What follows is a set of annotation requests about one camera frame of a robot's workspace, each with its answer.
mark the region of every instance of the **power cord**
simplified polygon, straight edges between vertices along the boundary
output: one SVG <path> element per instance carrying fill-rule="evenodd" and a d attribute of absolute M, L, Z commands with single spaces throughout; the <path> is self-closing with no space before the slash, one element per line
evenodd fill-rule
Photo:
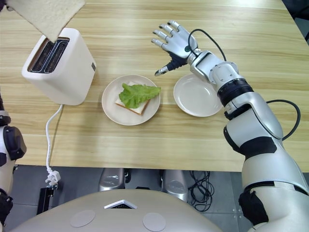
<path fill-rule="evenodd" d="M 192 49 L 192 47 L 191 47 L 191 45 L 190 45 L 190 39 L 191 39 L 191 37 L 192 37 L 192 34 L 193 34 L 194 32 L 196 32 L 196 31 L 201 31 L 201 32 L 203 32 L 203 33 L 204 33 L 204 34 L 217 46 L 217 48 L 220 50 L 220 52 L 221 52 L 221 54 L 222 54 L 222 56 L 223 56 L 224 61 L 226 61 L 225 54 L 224 54 L 223 50 L 221 49 L 221 47 L 218 45 L 218 43 L 217 43 L 206 31 L 204 31 L 204 30 L 202 30 L 202 29 L 194 29 L 194 30 L 189 34 L 189 37 L 188 37 L 188 47 L 189 47 L 190 51 L 191 51 L 196 57 L 198 57 L 198 55 L 193 51 L 193 49 Z"/>
<path fill-rule="evenodd" d="M 188 188 L 191 194 L 190 204 L 199 212 L 206 212 L 209 210 L 212 203 L 212 196 L 214 194 L 214 187 L 209 182 L 211 173 L 203 171 L 202 175 L 198 178 L 195 174 L 196 171 L 190 171 L 190 176 L 194 179 L 194 184 Z M 202 197 L 197 197 L 196 193 L 201 193 Z"/>
<path fill-rule="evenodd" d="M 50 142 L 50 137 L 49 137 L 49 124 L 50 122 L 56 117 L 57 114 L 62 110 L 63 105 L 61 104 L 59 106 L 59 109 L 54 113 L 53 116 L 50 117 L 50 119 L 46 123 L 46 138 L 47 138 L 47 154 L 46 154 L 46 169 L 48 172 L 47 179 L 45 180 L 45 183 L 49 182 L 48 185 L 50 187 L 57 185 L 58 181 L 61 179 L 59 172 L 53 171 L 52 168 L 49 166 L 50 162 L 50 154 L 51 154 L 51 142 Z"/>
<path fill-rule="evenodd" d="M 291 131 L 282 138 L 282 140 L 286 140 L 287 138 L 289 138 L 295 132 L 295 130 L 297 129 L 297 127 L 299 125 L 300 117 L 301 117 L 300 109 L 299 109 L 299 107 L 294 102 L 288 101 L 288 100 L 284 100 L 284 99 L 275 99 L 275 100 L 267 101 L 266 103 L 268 104 L 268 103 L 272 103 L 272 102 L 288 103 L 288 104 L 292 105 L 296 109 L 296 113 L 297 113 L 296 122 L 295 122 L 293 128 L 291 129 Z"/>

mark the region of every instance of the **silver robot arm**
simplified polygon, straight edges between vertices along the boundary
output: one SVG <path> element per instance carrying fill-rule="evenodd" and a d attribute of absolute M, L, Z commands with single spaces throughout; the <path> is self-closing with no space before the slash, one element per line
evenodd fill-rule
<path fill-rule="evenodd" d="M 160 28 L 168 34 L 158 30 L 154 34 L 166 43 L 156 39 L 152 42 L 167 51 L 172 59 L 186 59 L 182 65 L 189 63 L 191 72 L 212 83 L 225 107 L 229 122 L 224 136 L 235 151 L 245 156 L 244 192 L 239 204 L 244 216 L 253 223 L 250 231 L 308 231 L 309 187 L 283 147 L 281 125 L 268 104 L 239 75 L 235 63 L 222 61 L 210 51 L 199 50 L 193 37 L 190 44 L 194 52 L 191 52 L 189 33 L 177 22 L 171 20 Z M 167 66 L 156 75 L 172 70 Z"/>

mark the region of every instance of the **wooden table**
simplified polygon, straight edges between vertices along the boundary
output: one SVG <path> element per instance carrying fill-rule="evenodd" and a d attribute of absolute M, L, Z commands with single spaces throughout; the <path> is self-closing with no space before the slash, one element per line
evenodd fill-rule
<path fill-rule="evenodd" d="M 189 73 L 181 67 L 160 77 L 168 55 L 150 43 L 152 31 L 169 19 L 189 31 L 205 29 L 228 60 L 265 100 L 288 99 L 302 112 L 298 130 L 285 148 L 309 172 L 309 49 L 280 0 L 89 0 L 69 22 L 87 43 L 98 68 L 85 102 L 65 106 L 58 124 L 51 164 L 55 166 L 131 167 L 240 171 L 244 157 L 223 136 L 223 110 L 198 118 L 181 111 L 173 99 L 176 81 Z M 0 14 L 0 85 L 12 125 L 23 132 L 27 154 L 19 164 L 44 165 L 44 126 L 58 105 L 21 76 L 40 33 L 15 12 Z M 215 45 L 197 34 L 201 49 L 220 56 Z M 161 105 L 148 122 L 120 126 L 103 113 L 107 84 L 125 74 L 140 74 L 162 87 Z M 287 133 L 295 122 L 293 107 L 271 108 Z M 50 127 L 51 134 L 56 127 Z"/>

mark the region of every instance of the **plate with sandwich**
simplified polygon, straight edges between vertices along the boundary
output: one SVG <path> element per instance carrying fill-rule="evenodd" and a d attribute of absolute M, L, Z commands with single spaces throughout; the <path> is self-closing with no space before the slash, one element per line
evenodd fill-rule
<path fill-rule="evenodd" d="M 103 111 L 110 120 L 124 126 L 144 123 L 159 109 L 160 91 L 144 76 L 118 77 L 103 92 Z"/>

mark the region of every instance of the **robot finger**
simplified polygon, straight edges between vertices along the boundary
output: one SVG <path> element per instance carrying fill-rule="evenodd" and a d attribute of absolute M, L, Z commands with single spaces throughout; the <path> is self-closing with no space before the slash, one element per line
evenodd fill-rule
<path fill-rule="evenodd" d="M 171 26 L 172 28 L 176 29 L 177 31 L 179 31 L 179 30 L 178 30 L 178 27 L 180 26 L 180 24 L 177 23 L 176 21 L 170 20 L 170 21 L 168 22 L 168 25 Z"/>
<path fill-rule="evenodd" d="M 173 35 L 176 32 L 173 28 L 171 28 L 169 25 L 166 25 L 166 24 L 161 24 L 159 26 L 159 28 L 165 30 L 166 32 L 168 32 L 171 35 Z"/>
<path fill-rule="evenodd" d="M 154 30 L 153 34 L 159 36 L 161 39 L 168 41 L 169 40 L 169 36 L 167 36 L 165 33 L 161 32 L 160 30 Z"/>
<path fill-rule="evenodd" d="M 161 42 L 161 41 L 159 41 L 159 40 L 157 40 L 155 38 L 151 39 L 151 42 L 154 43 L 155 45 L 161 47 L 163 50 L 166 51 L 166 46 L 167 46 L 166 43 L 163 43 L 163 42 Z"/>
<path fill-rule="evenodd" d="M 181 31 L 181 30 L 185 30 L 187 31 L 182 25 L 180 25 L 179 23 L 177 23 L 174 20 L 170 20 L 168 22 L 168 25 L 172 26 L 173 28 L 175 28 L 177 31 Z"/>
<path fill-rule="evenodd" d="M 169 69 L 167 68 L 167 66 L 164 66 L 162 69 L 159 69 L 158 71 L 155 72 L 155 76 L 163 75 L 167 73 L 168 71 Z"/>

